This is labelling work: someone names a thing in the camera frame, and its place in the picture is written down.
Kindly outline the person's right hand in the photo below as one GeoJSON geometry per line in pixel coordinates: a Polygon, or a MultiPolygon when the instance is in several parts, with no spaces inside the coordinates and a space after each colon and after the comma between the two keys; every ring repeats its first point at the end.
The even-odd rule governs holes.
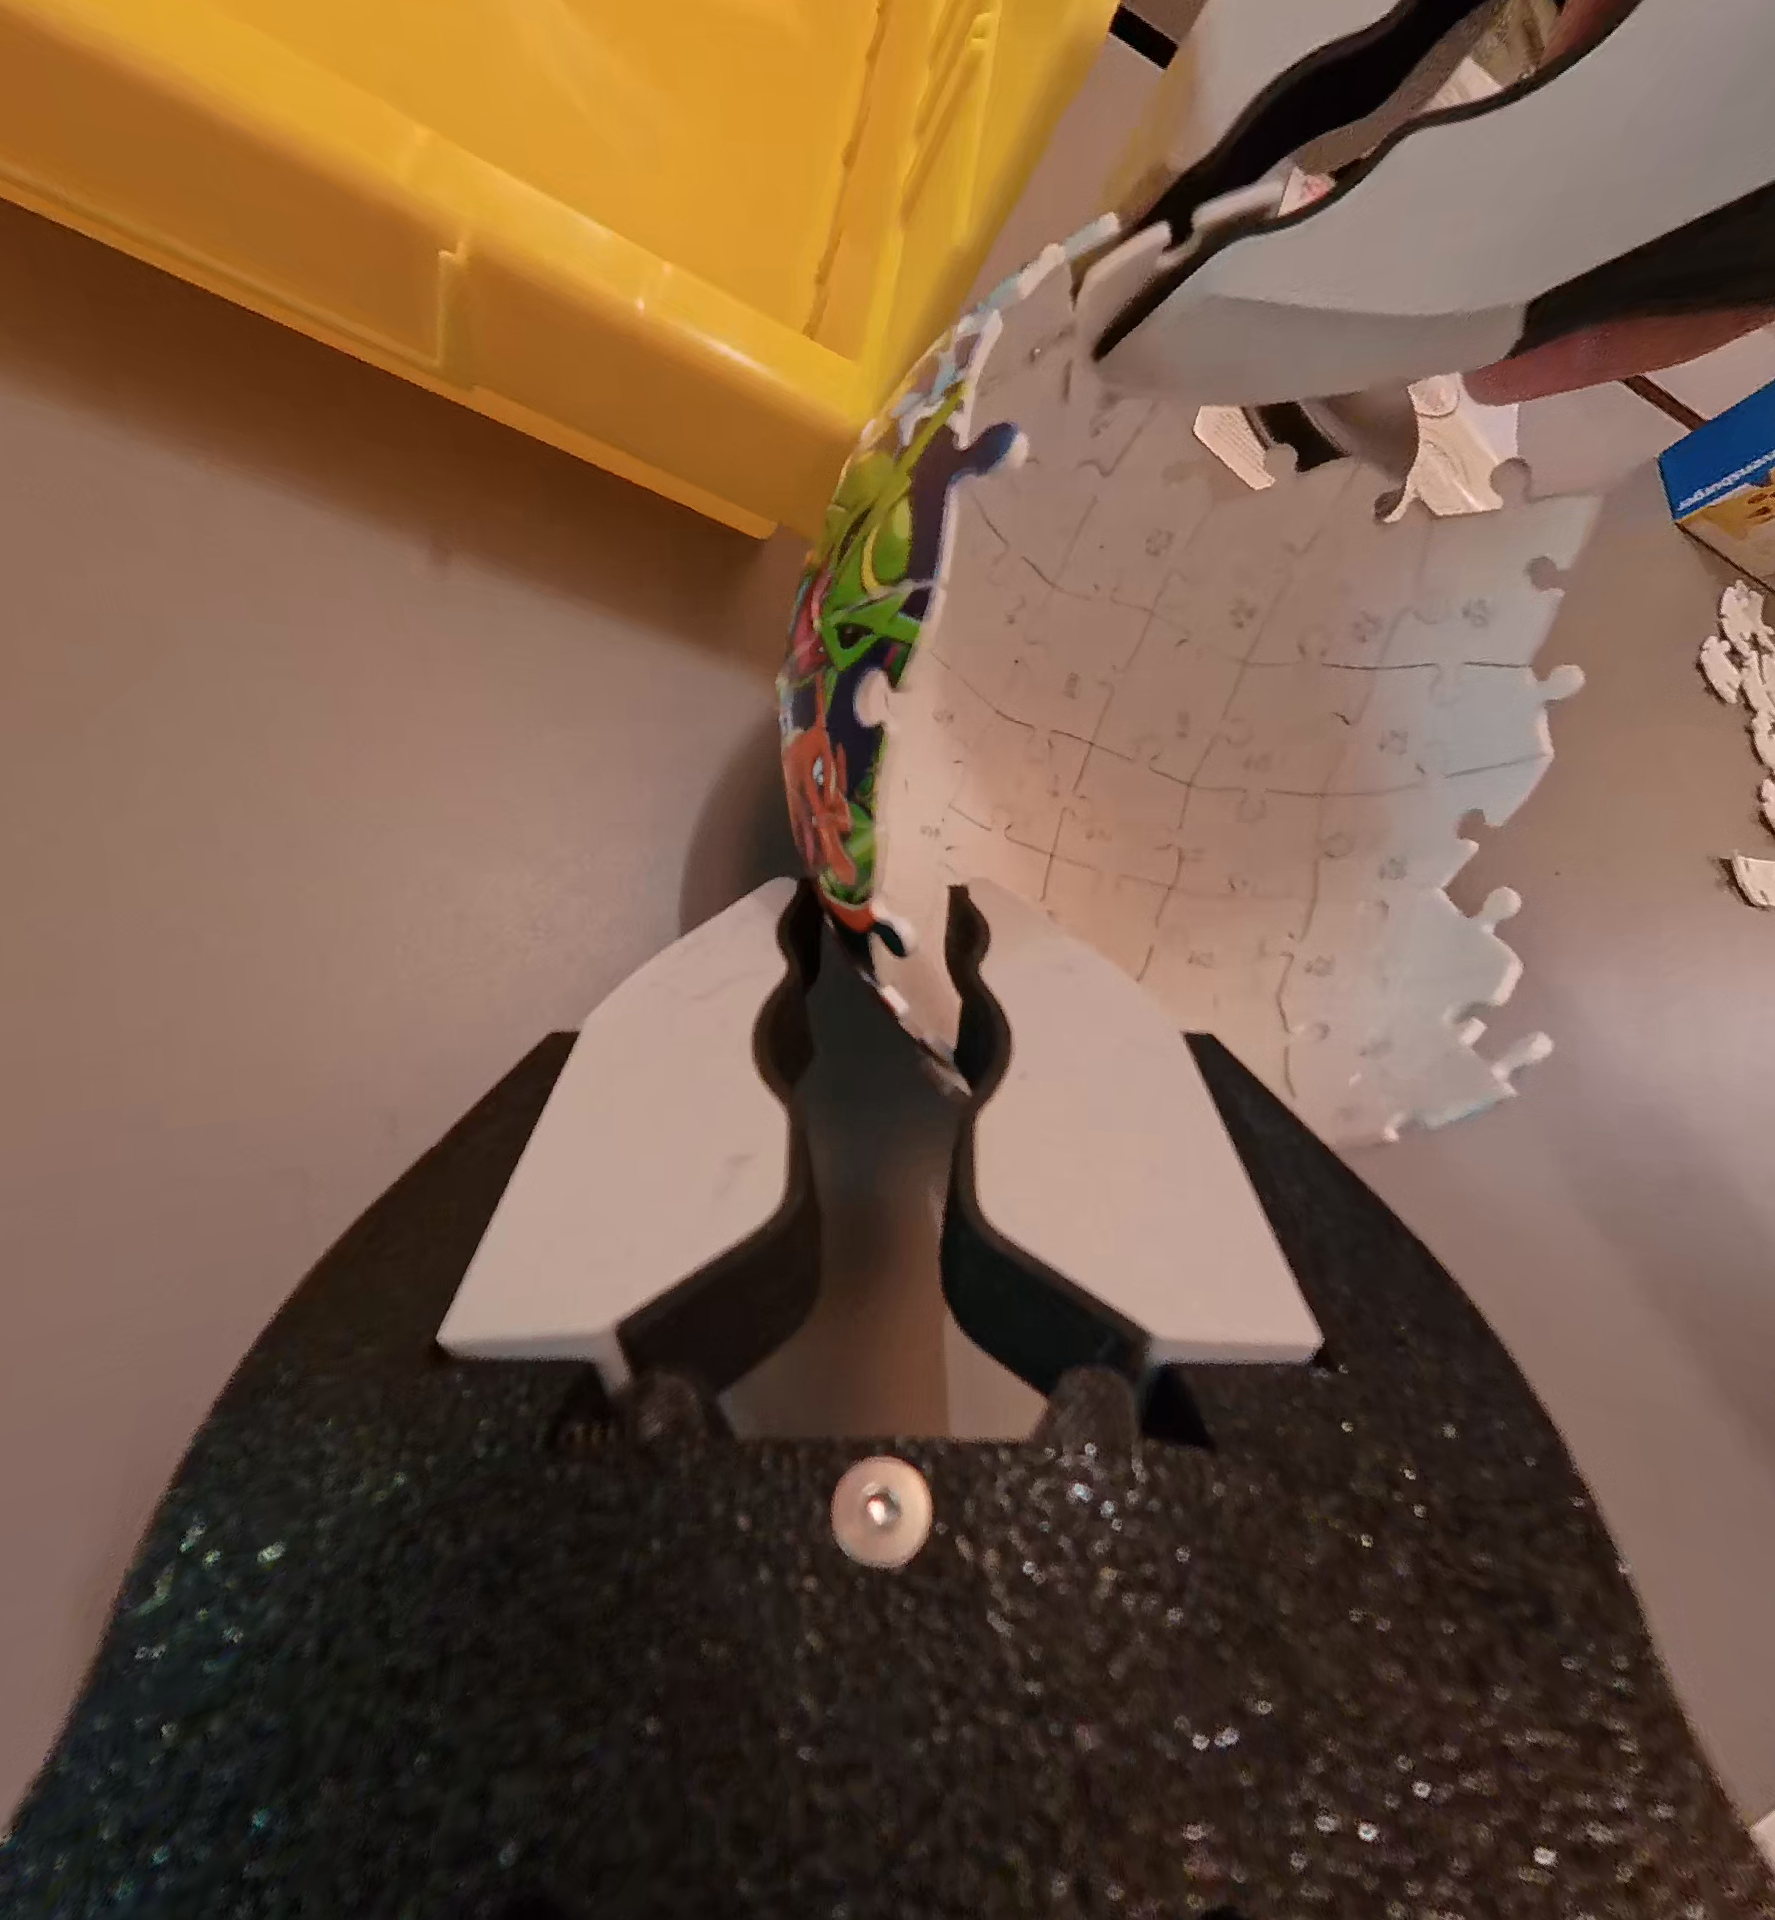
{"type": "Polygon", "coordinates": [[[1513,353],[1461,378],[1471,401],[1513,406],[1643,372],[1645,353],[1635,325],[1597,326],[1513,353]]]}

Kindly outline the colourful puzzle ball shell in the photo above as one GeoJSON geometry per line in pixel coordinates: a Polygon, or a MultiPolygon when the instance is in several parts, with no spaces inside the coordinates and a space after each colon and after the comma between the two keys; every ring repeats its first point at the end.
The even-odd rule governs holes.
{"type": "Polygon", "coordinates": [[[1533,667],[1595,494],[1385,505],[1341,456],[1241,482],[1197,402],[1075,326],[1109,214],[933,342],[870,420],[778,679],[790,816],[834,939],[961,1090],[947,899],[991,883],[1219,1040],[1331,1147],[1481,1114],[1523,962],[1449,883],[1551,765],[1533,667]]]}

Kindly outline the large yellow plastic bin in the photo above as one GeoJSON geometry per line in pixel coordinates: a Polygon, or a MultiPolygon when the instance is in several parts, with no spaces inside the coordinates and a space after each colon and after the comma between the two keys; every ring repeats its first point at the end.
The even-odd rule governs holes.
{"type": "Polygon", "coordinates": [[[965,306],[1097,2],[0,2],[0,197],[762,539],[965,306]]]}

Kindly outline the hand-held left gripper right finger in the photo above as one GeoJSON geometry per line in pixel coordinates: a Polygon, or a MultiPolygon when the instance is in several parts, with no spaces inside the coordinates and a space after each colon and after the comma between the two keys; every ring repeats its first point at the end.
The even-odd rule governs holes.
{"type": "Polygon", "coordinates": [[[1173,1018],[997,884],[949,892],[947,974],[949,1425],[1025,1429],[1081,1370],[1147,1429],[1205,1425],[1193,1381],[1313,1379],[1323,1333],[1173,1018]]]}

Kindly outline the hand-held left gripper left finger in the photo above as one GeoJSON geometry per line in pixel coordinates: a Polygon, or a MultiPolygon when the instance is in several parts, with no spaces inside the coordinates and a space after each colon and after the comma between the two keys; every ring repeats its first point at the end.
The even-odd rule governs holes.
{"type": "Polygon", "coordinates": [[[810,1321],[822,1208],[800,1114],[822,913],[770,880],[632,972],[564,1069],[438,1333],[720,1397],[810,1321]]]}

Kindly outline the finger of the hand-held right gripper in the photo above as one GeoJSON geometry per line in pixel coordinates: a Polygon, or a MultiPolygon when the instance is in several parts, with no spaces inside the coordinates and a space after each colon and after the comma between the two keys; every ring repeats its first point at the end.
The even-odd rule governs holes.
{"type": "Polygon", "coordinates": [[[1495,2],[1203,4],[1139,128],[1135,233],[1265,228],[1423,118],[1495,2]]]}
{"type": "MultiPolygon", "coordinates": [[[[1775,14],[1597,14],[1529,76],[1431,108],[1305,207],[1093,269],[1093,366],[1223,406],[1473,372],[1517,353],[1527,304],[1775,183],[1775,14]]],[[[1695,339],[1703,323],[1641,332],[1695,339]]]]}

